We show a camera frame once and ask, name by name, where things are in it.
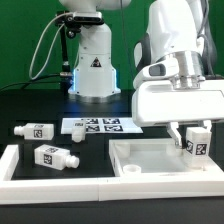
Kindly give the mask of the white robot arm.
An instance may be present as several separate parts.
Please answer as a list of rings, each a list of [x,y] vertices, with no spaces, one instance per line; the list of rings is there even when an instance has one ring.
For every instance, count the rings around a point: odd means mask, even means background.
[[[70,93],[108,98],[119,92],[111,65],[111,31],[100,11],[126,7],[131,0],[59,0],[67,24],[81,31],[79,63]],[[155,0],[144,38],[134,49],[132,119],[139,127],[165,126],[177,145],[180,124],[210,129],[224,121],[224,80],[212,75],[215,46],[208,0]]]

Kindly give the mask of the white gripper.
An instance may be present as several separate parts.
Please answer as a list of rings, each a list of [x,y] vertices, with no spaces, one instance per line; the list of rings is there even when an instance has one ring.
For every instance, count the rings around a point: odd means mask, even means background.
[[[200,132],[210,133],[211,121],[224,120],[224,80],[206,80],[199,89],[186,90],[174,90],[169,81],[145,82],[133,94],[132,119],[139,127],[167,125],[168,134],[181,149],[179,124],[200,121]]]

